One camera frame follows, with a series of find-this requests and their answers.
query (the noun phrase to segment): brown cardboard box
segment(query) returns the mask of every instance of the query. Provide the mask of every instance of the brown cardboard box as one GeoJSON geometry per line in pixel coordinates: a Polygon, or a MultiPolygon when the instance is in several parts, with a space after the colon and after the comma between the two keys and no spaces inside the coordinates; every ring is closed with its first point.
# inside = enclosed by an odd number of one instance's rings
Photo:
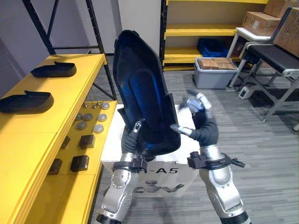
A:
{"type": "Polygon", "coordinates": [[[235,66],[230,59],[225,57],[214,57],[212,59],[217,63],[219,70],[235,70],[235,66]]]}
{"type": "Polygon", "coordinates": [[[199,66],[201,69],[212,69],[212,70],[217,70],[218,65],[215,61],[212,59],[200,59],[199,60],[199,66]]]}
{"type": "Polygon", "coordinates": [[[272,36],[280,18],[260,12],[247,12],[242,26],[259,36],[272,36]]]}
{"type": "Polygon", "coordinates": [[[232,63],[217,62],[219,70],[235,70],[235,66],[232,63]]]}
{"type": "Polygon", "coordinates": [[[213,57],[213,61],[217,63],[231,63],[231,61],[225,57],[213,57]]]}
{"type": "Polygon", "coordinates": [[[292,8],[274,39],[274,44],[299,57],[299,8],[292,8]]]}
{"type": "Polygon", "coordinates": [[[264,13],[272,15],[278,18],[282,18],[288,7],[299,7],[299,1],[297,0],[268,0],[268,3],[264,9],[264,13]]]}

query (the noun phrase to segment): white box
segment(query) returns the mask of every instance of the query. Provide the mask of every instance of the white box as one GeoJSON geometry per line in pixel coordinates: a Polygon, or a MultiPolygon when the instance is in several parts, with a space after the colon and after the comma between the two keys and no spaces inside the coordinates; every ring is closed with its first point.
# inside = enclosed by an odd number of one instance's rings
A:
{"type": "MultiPolygon", "coordinates": [[[[112,175],[113,163],[121,158],[121,137],[125,123],[117,109],[117,105],[106,142],[101,156],[101,162],[112,175]]],[[[178,123],[181,126],[195,128],[189,109],[177,112],[178,123]]],[[[199,174],[188,166],[187,157],[190,152],[199,151],[199,143],[181,135],[181,147],[173,153],[159,155],[148,163],[147,173],[140,172],[136,197],[181,197],[199,174]]]]}

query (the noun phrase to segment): black clamp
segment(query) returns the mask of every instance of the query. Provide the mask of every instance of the black clamp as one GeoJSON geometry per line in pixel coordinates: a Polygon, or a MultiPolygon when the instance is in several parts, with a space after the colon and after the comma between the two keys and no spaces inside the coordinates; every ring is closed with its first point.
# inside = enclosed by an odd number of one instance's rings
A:
{"type": "Polygon", "coordinates": [[[115,171],[116,169],[126,169],[125,167],[128,167],[130,171],[134,172],[140,172],[142,170],[147,170],[148,162],[143,157],[137,157],[136,159],[134,158],[131,162],[127,161],[120,161],[120,162],[115,162],[113,164],[112,170],[115,171]]]}
{"type": "Polygon", "coordinates": [[[214,170],[214,169],[221,169],[224,167],[227,167],[230,164],[239,166],[244,168],[245,163],[238,161],[237,158],[230,158],[225,153],[221,153],[224,155],[222,159],[209,161],[206,159],[205,156],[199,155],[198,152],[192,152],[190,153],[190,157],[187,158],[189,167],[193,169],[208,169],[208,170],[214,170]]]}

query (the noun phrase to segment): yellow shelf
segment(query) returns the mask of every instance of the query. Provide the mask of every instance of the yellow shelf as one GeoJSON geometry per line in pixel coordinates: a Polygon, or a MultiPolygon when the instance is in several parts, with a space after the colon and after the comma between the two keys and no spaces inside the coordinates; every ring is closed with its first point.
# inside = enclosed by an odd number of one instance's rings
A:
{"type": "Polygon", "coordinates": [[[238,25],[232,24],[168,24],[168,36],[234,36],[238,25]]]}
{"type": "Polygon", "coordinates": [[[194,63],[196,57],[202,57],[196,47],[168,47],[165,48],[165,63],[194,63]]]}
{"type": "Polygon", "coordinates": [[[239,2],[239,3],[255,3],[255,4],[267,4],[268,0],[167,0],[170,1],[214,1],[214,2],[239,2]]]}
{"type": "Polygon", "coordinates": [[[61,159],[62,165],[59,170],[58,175],[88,175],[88,174],[95,174],[98,170],[98,166],[100,163],[100,157],[102,154],[102,149],[104,147],[104,143],[106,140],[106,136],[108,133],[108,129],[115,111],[116,107],[116,101],[106,101],[110,104],[110,108],[107,110],[101,109],[99,106],[97,106],[96,109],[92,109],[92,104],[88,104],[88,108],[80,108],[80,113],[82,115],[86,113],[91,113],[93,115],[93,119],[90,121],[87,121],[87,128],[84,130],[78,130],[76,129],[76,125],[80,121],[74,121],[67,136],[70,137],[70,142],[68,143],[67,147],[65,149],[60,149],[57,153],[56,158],[61,159]],[[98,121],[97,117],[100,113],[104,113],[107,115],[106,121],[98,121]],[[93,132],[93,128],[95,125],[103,125],[104,131],[102,133],[95,133],[93,132]],[[87,149],[81,149],[78,145],[80,138],[82,135],[90,135],[94,134],[95,136],[95,143],[93,148],[87,148],[87,149]],[[71,161],[73,156],[79,156],[79,155],[88,155],[89,157],[89,165],[88,170],[80,171],[80,172],[72,172],[70,170],[71,167],[71,161]]]}
{"type": "Polygon", "coordinates": [[[26,224],[83,224],[95,175],[48,175],[26,224]]]}
{"type": "Polygon", "coordinates": [[[93,119],[87,121],[87,128],[80,131],[76,129],[75,121],[68,132],[70,142],[65,149],[60,149],[56,158],[62,160],[58,175],[47,175],[42,187],[34,201],[32,209],[25,224],[86,224],[88,221],[95,189],[100,174],[100,158],[107,132],[115,111],[116,101],[108,101],[110,108],[101,110],[99,107],[92,109],[92,103],[87,103],[88,108],[81,108],[80,113],[91,113],[93,119]],[[100,113],[107,115],[107,120],[97,121],[100,113]],[[93,127],[102,124],[104,131],[94,133],[93,127]],[[94,148],[81,149],[78,143],[82,135],[95,135],[94,148]],[[88,170],[80,172],[70,171],[73,156],[88,155],[88,170]]]}
{"type": "Polygon", "coordinates": [[[24,223],[47,172],[100,67],[103,54],[53,55],[40,64],[75,63],[68,78],[35,78],[28,74],[6,96],[24,90],[51,92],[54,105],[40,114],[0,113],[0,223],[24,223]]]}
{"type": "Polygon", "coordinates": [[[194,70],[194,66],[180,65],[180,66],[164,66],[164,71],[185,71],[194,70]]]}

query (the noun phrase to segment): cardboard box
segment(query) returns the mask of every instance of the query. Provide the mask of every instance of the cardboard box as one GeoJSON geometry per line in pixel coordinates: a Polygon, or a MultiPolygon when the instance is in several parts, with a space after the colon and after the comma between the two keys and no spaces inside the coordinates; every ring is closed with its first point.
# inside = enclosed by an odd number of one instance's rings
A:
{"type": "Polygon", "coordinates": [[[268,0],[264,13],[282,18],[288,7],[299,7],[298,1],[290,0],[268,0]]]}
{"type": "Polygon", "coordinates": [[[217,63],[219,70],[235,70],[235,65],[233,65],[230,59],[225,57],[214,57],[213,61],[217,63]]]}
{"type": "Polygon", "coordinates": [[[292,8],[277,33],[274,44],[299,57],[299,8],[292,8]]]}
{"type": "Polygon", "coordinates": [[[272,36],[280,18],[260,12],[246,12],[242,26],[259,36],[272,36]]]}
{"type": "MultiPolygon", "coordinates": [[[[125,123],[117,111],[120,108],[123,108],[123,105],[116,106],[101,156],[101,163],[111,177],[113,163],[121,158],[121,137],[125,123]]],[[[189,109],[181,110],[177,116],[181,126],[195,128],[189,109]]],[[[198,150],[197,141],[181,135],[179,149],[169,154],[158,155],[148,163],[147,172],[141,171],[138,174],[134,197],[181,197],[199,175],[199,171],[193,170],[187,163],[190,153],[198,150]]]]}
{"type": "Polygon", "coordinates": [[[217,70],[218,69],[218,65],[215,61],[213,61],[212,59],[203,59],[203,60],[199,60],[199,66],[201,69],[209,69],[209,70],[217,70]]]}
{"type": "Polygon", "coordinates": [[[217,63],[219,70],[235,70],[235,66],[232,63],[217,63]]]}
{"type": "Polygon", "coordinates": [[[216,63],[231,63],[231,61],[225,57],[213,57],[213,61],[216,63]]]}

